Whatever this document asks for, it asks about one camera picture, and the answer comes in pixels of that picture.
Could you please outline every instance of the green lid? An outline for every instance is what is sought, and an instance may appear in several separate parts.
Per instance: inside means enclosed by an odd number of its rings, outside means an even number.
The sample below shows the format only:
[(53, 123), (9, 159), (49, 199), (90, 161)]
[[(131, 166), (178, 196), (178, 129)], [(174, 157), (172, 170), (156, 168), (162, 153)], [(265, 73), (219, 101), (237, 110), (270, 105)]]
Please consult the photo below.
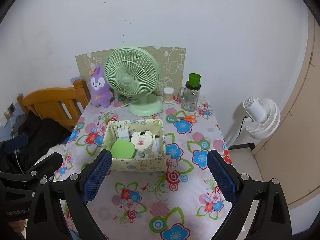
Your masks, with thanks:
[(135, 150), (132, 142), (125, 139), (118, 139), (112, 146), (111, 155), (113, 158), (131, 159)]
[(196, 73), (190, 73), (189, 74), (189, 86), (191, 87), (198, 87), (200, 84), (200, 78), (201, 76)]

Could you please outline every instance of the floral tablecloth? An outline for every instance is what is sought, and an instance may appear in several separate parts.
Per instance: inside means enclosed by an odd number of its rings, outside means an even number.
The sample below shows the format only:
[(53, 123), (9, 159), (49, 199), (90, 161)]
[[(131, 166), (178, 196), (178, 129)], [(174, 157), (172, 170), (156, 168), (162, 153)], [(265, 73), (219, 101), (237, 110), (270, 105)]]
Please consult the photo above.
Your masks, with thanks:
[[(135, 116), (127, 107), (107, 113), (127, 102), (120, 96), (108, 109), (86, 107), (55, 180), (80, 173), (95, 159), (110, 120), (162, 118), (168, 171), (111, 171), (87, 207), (109, 240), (211, 239), (232, 205), (223, 198), (207, 167), (208, 151), (216, 149), (226, 162), (232, 162), (209, 103), (200, 100), (195, 113), (182, 111), (177, 98), (153, 116)], [(196, 115), (197, 123), (173, 119), (190, 114)], [(69, 228), (76, 231), (64, 201), (62, 208)]]

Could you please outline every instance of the jar handle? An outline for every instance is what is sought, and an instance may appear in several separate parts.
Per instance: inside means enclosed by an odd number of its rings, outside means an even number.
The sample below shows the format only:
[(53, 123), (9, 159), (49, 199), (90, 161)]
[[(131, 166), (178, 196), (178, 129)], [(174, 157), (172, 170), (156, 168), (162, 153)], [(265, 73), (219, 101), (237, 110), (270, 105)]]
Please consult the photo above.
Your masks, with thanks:
[(186, 89), (186, 88), (180, 88), (180, 89), (179, 89), (178, 98), (180, 98), (180, 100), (182, 100), (182, 97), (183, 97), (183, 94), (184, 94), (184, 90), (185, 90), (185, 89)]

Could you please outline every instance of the beige door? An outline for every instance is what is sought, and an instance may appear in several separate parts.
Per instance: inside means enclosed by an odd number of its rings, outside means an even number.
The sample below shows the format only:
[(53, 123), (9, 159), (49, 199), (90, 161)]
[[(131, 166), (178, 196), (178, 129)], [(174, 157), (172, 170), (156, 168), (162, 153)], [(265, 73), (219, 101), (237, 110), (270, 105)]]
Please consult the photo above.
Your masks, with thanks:
[(264, 181), (279, 179), (289, 207), (320, 190), (320, 28), (313, 57), (289, 114), (255, 158)]

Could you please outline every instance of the floor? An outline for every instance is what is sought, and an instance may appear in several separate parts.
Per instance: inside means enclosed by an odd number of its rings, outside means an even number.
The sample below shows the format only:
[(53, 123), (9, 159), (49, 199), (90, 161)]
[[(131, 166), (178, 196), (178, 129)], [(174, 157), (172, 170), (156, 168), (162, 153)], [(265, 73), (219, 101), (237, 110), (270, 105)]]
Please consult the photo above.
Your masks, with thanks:
[[(240, 174), (246, 173), (253, 180), (262, 181), (257, 162), (253, 157), (253, 155), (251, 154), (251, 151), (249, 148), (230, 150), (229, 152), (230, 152), (232, 163)], [(245, 231), (240, 233), (237, 240), (243, 240), (246, 238), (247, 233), (250, 229), (251, 223), (253, 221), (257, 206), (258, 206), (258, 200), (253, 201), (247, 220), (244, 223)]]

